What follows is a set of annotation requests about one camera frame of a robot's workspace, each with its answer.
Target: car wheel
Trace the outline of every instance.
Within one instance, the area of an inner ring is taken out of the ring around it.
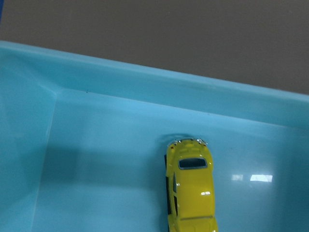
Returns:
[[[168,204],[168,214],[171,214],[172,210],[170,208],[170,202],[169,202],[169,178],[167,176],[165,177],[165,182],[166,182],[166,199]]]
[[[165,170],[166,170],[166,155],[164,155],[164,161],[165,161]]]

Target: blue plastic tray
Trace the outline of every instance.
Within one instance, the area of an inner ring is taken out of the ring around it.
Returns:
[[[166,232],[189,136],[220,231],[308,231],[309,96],[0,42],[0,231]]]

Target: die-cast car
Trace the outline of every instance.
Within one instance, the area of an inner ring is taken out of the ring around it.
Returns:
[[[165,155],[170,232],[218,232],[213,161],[201,139],[171,143]]]

